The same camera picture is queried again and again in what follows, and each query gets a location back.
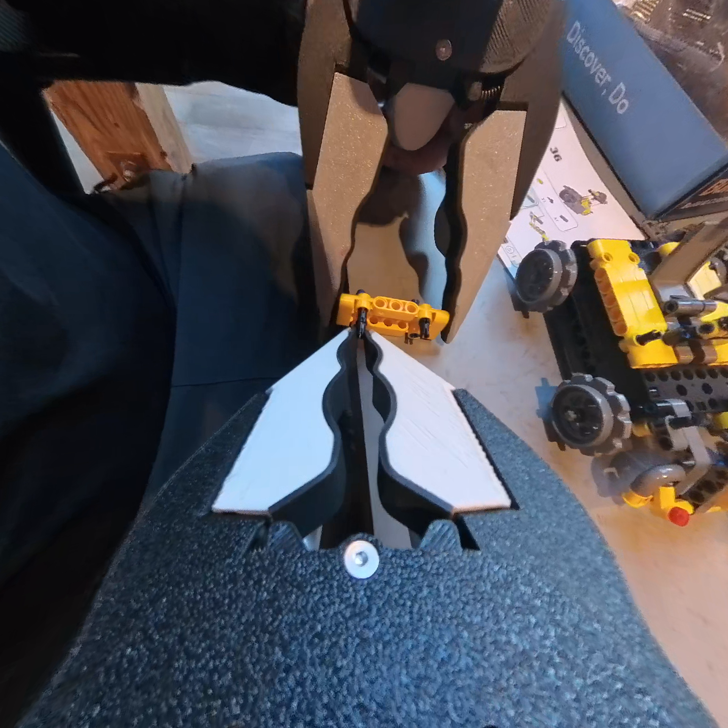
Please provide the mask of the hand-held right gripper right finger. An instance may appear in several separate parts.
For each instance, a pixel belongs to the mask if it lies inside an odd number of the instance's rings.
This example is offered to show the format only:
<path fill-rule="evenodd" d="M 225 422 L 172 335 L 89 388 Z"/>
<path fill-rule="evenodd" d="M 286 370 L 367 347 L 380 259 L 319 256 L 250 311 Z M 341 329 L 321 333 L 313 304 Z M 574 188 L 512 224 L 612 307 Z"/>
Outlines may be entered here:
<path fill-rule="evenodd" d="M 455 388 L 378 333 L 365 334 L 378 437 L 378 494 L 391 516 L 462 516 L 512 501 Z"/>

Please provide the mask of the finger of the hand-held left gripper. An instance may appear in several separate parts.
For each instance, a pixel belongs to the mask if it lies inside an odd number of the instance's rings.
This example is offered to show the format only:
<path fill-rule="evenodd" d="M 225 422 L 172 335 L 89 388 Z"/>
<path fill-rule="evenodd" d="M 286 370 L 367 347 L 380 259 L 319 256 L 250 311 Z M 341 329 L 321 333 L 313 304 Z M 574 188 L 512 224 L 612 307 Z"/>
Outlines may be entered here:
<path fill-rule="evenodd" d="M 526 111 L 496 109 L 466 124 L 445 165 L 441 204 L 448 246 L 442 307 L 449 322 L 442 340 L 453 342 L 475 303 L 510 226 Z"/>
<path fill-rule="evenodd" d="M 335 72 L 307 192 L 315 297 L 323 327 L 335 321 L 359 210 L 377 181 L 388 139 L 387 120 L 369 85 Z"/>

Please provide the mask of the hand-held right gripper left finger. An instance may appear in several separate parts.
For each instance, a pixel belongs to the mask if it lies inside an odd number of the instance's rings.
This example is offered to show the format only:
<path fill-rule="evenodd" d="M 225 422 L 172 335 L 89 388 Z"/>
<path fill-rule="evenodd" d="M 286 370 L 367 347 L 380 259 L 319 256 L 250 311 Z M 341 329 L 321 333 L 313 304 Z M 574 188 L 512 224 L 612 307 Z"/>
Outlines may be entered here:
<path fill-rule="evenodd" d="M 272 385 L 213 503 L 215 513 L 333 516 L 347 484 L 339 420 L 356 339 L 344 330 Z"/>

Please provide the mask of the yellow brick panel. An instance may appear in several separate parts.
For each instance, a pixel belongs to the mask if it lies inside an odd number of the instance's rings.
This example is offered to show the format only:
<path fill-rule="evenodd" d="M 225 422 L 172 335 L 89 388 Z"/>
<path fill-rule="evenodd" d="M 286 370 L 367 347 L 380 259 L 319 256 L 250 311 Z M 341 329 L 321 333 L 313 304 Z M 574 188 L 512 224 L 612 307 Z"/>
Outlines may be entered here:
<path fill-rule="evenodd" d="M 409 344 L 413 340 L 431 341 L 436 339 L 450 323 L 450 314 L 436 309 L 418 299 L 405 300 L 390 296 L 370 296 L 370 310 L 366 335 L 377 333 L 391 339 L 402 339 Z M 336 312 L 336 324 L 353 330 L 356 334 L 356 321 L 359 303 L 357 293 L 343 293 L 339 298 Z M 419 334 L 419 319 L 430 317 L 430 338 L 424 340 Z"/>

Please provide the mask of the person's left forearm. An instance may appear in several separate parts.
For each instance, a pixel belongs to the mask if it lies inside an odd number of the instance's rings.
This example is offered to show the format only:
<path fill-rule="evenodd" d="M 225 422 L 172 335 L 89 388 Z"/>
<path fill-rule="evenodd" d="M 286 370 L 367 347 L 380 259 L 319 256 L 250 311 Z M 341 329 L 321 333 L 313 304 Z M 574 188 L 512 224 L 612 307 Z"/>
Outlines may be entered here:
<path fill-rule="evenodd" d="M 40 78 L 220 82 L 295 106 L 303 1 L 2 2 L 2 54 Z"/>

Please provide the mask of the grey desk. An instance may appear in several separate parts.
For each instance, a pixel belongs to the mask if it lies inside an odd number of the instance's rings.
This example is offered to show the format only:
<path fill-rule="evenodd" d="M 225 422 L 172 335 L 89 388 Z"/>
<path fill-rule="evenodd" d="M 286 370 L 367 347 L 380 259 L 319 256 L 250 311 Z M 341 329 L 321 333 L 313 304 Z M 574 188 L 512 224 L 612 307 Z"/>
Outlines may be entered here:
<path fill-rule="evenodd" d="M 444 258 L 435 245 L 442 173 L 383 169 L 359 215 L 348 272 L 373 293 L 441 304 Z M 627 474 L 548 441 L 541 411 L 561 377 L 541 316 L 514 308 L 510 272 L 494 259 L 449 344 L 415 343 L 412 356 L 469 391 L 566 483 L 600 529 L 632 599 L 674 668 L 726 726 L 726 515 L 680 529 L 620 498 Z"/>

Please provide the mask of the person's left hand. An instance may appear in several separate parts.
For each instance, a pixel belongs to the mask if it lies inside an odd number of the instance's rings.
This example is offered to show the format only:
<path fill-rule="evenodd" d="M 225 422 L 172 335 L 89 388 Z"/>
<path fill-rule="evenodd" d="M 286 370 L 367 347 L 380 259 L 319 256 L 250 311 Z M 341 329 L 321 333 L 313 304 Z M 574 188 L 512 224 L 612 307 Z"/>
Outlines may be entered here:
<path fill-rule="evenodd" d="M 460 123 L 443 124 L 434 137 L 416 150 L 405 150 L 391 142 L 383 154 L 383 168 L 393 169 L 408 176 L 420 176 L 442 168 L 450 147 L 460 133 Z"/>

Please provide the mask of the instruction booklet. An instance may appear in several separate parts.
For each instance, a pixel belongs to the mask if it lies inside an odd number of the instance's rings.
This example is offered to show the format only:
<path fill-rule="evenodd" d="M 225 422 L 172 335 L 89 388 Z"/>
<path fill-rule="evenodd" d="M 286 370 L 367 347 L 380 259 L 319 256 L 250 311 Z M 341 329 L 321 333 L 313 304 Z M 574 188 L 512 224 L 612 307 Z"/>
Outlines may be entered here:
<path fill-rule="evenodd" d="M 547 150 L 499 249 L 514 278 L 525 256 L 541 242 L 606 238 L 643 240 L 644 234 L 587 159 L 568 105 L 562 101 Z"/>

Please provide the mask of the person's leg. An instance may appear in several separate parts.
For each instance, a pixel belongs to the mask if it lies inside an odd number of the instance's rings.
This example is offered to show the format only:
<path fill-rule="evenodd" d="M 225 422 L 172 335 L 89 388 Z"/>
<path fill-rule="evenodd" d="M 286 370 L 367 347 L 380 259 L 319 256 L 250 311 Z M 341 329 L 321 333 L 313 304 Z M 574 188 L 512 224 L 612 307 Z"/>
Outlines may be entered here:
<path fill-rule="evenodd" d="M 275 152 L 204 162 L 186 175 L 153 171 L 104 199 L 136 233 L 176 314 L 152 497 L 317 348 L 303 160 Z"/>

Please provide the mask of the yellow brick toy vehicle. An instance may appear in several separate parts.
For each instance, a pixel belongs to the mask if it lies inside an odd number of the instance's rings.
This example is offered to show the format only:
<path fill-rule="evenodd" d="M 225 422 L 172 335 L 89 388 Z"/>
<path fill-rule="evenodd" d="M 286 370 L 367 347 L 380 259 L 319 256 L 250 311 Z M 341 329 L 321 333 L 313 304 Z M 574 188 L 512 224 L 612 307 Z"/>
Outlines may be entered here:
<path fill-rule="evenodd" d="M 680 527 L 726 513 L 726 219 L 671 242 L 541 242 L 515 293 L 543 315 L 562 376 L 548 439 L 592 458 L 646 440 L 657 461 L 626 505 Z"/>

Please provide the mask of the dark blue cardboard box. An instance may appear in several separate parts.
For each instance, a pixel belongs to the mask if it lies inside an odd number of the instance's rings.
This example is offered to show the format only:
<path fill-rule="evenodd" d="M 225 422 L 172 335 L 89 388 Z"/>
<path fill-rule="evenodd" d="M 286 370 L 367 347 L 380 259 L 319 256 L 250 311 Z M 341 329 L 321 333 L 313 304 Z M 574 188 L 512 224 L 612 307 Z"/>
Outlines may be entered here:
<path fill-rule="evenodd" d="M 563 6 L 563 93 L 643 216 L 726 213 L 726 2 Z"/>

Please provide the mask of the person's dark jacket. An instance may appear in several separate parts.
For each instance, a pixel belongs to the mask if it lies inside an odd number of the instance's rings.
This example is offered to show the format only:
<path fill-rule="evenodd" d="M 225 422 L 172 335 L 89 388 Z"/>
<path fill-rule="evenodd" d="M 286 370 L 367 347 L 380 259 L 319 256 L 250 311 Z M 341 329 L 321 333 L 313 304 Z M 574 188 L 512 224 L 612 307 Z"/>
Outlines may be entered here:
<path fill-rule="evenodd" d="M 134 234 L 2 149 L 2 726 L 55 670 L 141 502 L 173 308 Z"/>

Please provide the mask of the wooden beam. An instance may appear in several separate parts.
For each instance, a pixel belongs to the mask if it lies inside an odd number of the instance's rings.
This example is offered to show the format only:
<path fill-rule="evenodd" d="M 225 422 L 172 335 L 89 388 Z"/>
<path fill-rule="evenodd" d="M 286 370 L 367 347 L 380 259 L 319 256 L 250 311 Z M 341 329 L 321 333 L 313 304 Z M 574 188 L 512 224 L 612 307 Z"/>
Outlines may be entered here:
<path fill-rule="evenodd" d="M 161 85 L 58 81 L 44 95 L 107 187 L 129 186 L 154 170 L 193 168 Z"/>

